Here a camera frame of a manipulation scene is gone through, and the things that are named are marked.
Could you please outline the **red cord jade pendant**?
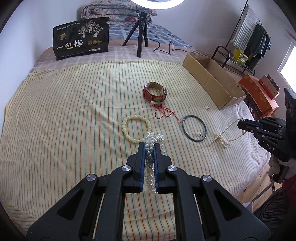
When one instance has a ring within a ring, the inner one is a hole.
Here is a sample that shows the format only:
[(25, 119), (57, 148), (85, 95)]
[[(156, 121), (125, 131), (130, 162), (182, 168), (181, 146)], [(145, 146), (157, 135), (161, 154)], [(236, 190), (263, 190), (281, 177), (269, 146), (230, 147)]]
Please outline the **red cord jade pendant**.
[(152, 103), (152, 107), (155, 108), (154, 117), (157, 120), (173, 116), (178, 123), (181, 123), (181, 120), (177, 117), (175, 111), (163, 106), (160, 102)]

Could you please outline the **red leather strap watch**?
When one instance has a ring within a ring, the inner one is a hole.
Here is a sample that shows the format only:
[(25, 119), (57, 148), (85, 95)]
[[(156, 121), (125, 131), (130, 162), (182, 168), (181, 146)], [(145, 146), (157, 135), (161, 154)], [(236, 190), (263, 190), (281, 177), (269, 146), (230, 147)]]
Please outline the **red leather strap watch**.
[(146, 83), (142, 94), (148, 102), (163, 102), (168, 94), (168, 88), (156, 82)]

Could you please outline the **orange cloth covered table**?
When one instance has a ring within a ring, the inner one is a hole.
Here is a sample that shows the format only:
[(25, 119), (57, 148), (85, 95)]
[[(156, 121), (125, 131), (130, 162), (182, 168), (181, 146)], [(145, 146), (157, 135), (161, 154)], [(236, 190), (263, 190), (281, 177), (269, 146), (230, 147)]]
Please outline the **orange cloth covered table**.
[(245, 75), (238, 83), (246, 94), (244, 102), (255, 120), (264, 117), (275, 117), (278, 103), (268, 96), (256, 77)]

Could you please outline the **red tan gift box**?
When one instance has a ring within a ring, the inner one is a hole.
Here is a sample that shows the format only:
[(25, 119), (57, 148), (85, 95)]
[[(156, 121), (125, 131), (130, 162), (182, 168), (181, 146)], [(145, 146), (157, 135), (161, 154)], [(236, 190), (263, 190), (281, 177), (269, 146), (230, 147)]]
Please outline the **red tan gift box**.
[(279, 93), (279, 86), (276, 82), (271, 78), (270, 75), (263, 75), (259, 80), (259, 84), (265, 90), (270, 99), (277, 98)]

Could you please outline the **open cardboard box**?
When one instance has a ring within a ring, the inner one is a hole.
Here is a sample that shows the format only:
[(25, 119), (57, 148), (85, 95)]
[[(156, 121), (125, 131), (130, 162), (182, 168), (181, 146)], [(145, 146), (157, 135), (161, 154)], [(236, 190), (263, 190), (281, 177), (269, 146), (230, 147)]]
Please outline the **open cardboard box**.
[(246, 94), (239, 84), (212, 58), (186, 54), (183, 66), (208, 93), (219, 110), (242, 102)]

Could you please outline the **black clothes rack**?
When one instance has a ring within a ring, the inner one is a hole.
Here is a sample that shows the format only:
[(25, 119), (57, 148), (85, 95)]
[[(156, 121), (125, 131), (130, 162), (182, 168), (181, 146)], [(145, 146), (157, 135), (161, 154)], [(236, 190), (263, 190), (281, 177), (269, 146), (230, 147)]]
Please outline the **black clothes rack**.
[(227, 44), (217, 46), (211, 58), (216, 60), (223, 68), (228, 68), (240, 74), (248, 72), (255, 75), (255, 70), (251, 70), (246, 66), (248, 57), (244, 54), (244, 50), (255, 27), (260, 24), (257, 15), (246, 1)]

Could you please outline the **window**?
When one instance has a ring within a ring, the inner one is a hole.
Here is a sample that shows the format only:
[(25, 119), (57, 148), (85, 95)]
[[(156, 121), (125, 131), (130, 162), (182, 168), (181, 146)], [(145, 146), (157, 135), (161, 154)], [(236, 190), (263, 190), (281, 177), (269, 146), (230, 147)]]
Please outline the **window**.
[(277, 72), (284, 79), (287, 85), (295, 91), (295, 70), (296, 70), (296, 59), (295, 59), (295, 43), (291, 42), (289, 49), (280, 64)]

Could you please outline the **yellow green box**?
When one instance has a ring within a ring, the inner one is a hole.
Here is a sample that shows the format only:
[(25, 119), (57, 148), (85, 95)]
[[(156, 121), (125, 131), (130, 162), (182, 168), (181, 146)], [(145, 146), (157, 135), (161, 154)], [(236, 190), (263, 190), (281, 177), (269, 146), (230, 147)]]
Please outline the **yellow green box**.
[(248, 57), (238, 48), (234, 50), (233, 56), (233, 62), (235, 62), (239, 66), (243, 67), (248, 61)]

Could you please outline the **dark hanging clothes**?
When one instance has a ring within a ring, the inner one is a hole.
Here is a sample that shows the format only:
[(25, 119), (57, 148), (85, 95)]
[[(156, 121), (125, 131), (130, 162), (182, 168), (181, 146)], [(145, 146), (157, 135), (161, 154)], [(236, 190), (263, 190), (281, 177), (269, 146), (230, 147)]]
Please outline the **dark hanging clothes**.
[(270, 36), (267, 31), (261, 24), (257, 24), (243, 52), (248, 57), (246, 66), (249, 70), (253, 71), (265, 56), (269, 43)]

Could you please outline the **yellow striped blanket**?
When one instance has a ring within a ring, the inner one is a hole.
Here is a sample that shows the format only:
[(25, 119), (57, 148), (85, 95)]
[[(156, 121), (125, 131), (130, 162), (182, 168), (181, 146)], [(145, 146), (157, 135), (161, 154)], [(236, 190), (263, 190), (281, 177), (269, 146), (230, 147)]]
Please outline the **yellow striped blanket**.
[[(142, 94), (149, 82), (168, 88), (161, 104), (181, 123), (154, 117), (157, 102)], [(252, 117), (246, 104), (219, 110), (180, 63), (108, 61), (33, 72), (6, 105), (1, 135), (1, 203), (13, 223), (26, 232), (87, 174), (106, 175), (125, 164), (138, 149), (121, 129), (132, 115), (164, 136), (176, 166), (211, 175), (234, 196), (270, 158), (236, 125)]]

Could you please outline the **striped hanging towel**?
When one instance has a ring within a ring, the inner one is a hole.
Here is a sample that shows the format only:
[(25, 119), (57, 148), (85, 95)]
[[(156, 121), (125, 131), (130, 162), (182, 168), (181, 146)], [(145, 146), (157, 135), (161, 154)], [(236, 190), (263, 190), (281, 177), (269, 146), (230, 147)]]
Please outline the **striped hanging towel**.
[(231, 39), (232, 44), (239, 50), (244, 51), (256, 25), (258, 17), (252, 8), (247, 5), (242, 12), (241, 19)]

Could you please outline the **blue checked bedsheet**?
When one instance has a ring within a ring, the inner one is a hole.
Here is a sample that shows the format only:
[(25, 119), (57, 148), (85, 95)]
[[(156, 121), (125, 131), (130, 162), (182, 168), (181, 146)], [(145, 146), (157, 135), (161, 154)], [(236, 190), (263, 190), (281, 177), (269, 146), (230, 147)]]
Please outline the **blue checked bedsheet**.
[[(109, 39), (110, 40), (125, 40), (132, 30), (132, 25), (120, 26), (120, 25), (110, 25), (109, 26)], [(171, 33), (166, 28), (160, 25), (149, 24), (147, 25), (147, 36), (152, 42), (158, 42), (163, 44), (174, 43), (175, 47), (181, 47), (184, 49), (195, 51), (196, 49), (188, 45), (185, 41)]]

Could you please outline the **black tripod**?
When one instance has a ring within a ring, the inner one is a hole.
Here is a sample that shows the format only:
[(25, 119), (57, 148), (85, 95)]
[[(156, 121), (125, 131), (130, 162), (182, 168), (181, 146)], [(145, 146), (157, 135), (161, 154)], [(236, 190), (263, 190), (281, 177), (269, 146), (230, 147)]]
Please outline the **black tripod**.
[(126, 46), (130, 38), (132, 37), (135, 30), (138, 28), (138, 42), (137, 42), (137, 57), (142, 56), (142, 45), (144, 43), (145, 47), (148, 47), (148, 34), (147, 34), (147, 13), (141, 12), (138, 16), (138, 20), (135, 25), (132, 27), (132, 30), (128, 34), (127, 38), (123, 42), (123, 45)]

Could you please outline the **pink checked bedsheet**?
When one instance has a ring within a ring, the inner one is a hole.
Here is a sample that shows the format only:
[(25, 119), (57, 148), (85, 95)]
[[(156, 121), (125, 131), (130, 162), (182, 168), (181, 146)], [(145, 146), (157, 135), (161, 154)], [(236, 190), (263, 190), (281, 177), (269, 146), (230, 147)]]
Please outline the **pink checked bedsheet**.
[(137, 57), (137, 41), (130, 40), (123, 45), (123, 40), (111, 40), (108, 51), (83, 56), (70, 57), (57, 60), (52, 48), (47, 49), (34, 65), (30, 73), (53, 69), (59, 70), (73, 65), (82, 65), (104, 61), (130, 61), (130, 60), (158, 60), (165, 62), (182, 63), (188, 52), (197, 52), (175, 47), (174, 44), (163, 44), (148, 41), (148, 47), (142, 48), (142, 56)]

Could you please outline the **black snack bag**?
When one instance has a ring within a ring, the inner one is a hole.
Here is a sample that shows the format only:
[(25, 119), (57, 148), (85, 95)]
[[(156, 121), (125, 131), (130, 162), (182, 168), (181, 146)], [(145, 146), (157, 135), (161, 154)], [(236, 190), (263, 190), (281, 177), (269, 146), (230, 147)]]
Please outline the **black snack bag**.
[(79, 20), (53, 27), (56, 59), (104, 53), (109, 47), (109, 18)]

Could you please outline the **folded floral quilt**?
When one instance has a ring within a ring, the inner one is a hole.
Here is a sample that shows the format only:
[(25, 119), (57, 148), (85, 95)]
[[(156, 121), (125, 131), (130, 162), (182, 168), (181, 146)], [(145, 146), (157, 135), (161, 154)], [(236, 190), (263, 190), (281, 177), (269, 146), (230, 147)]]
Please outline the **folded floral quilt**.
[(132, 1), (93, 1), (81, 11), (81, 19), (108, 17), (111, 25), (132, 25), (138, 21), (141, 12), (147, 13), (147, 23), (157, 16), (154, 9), (146, 9)]

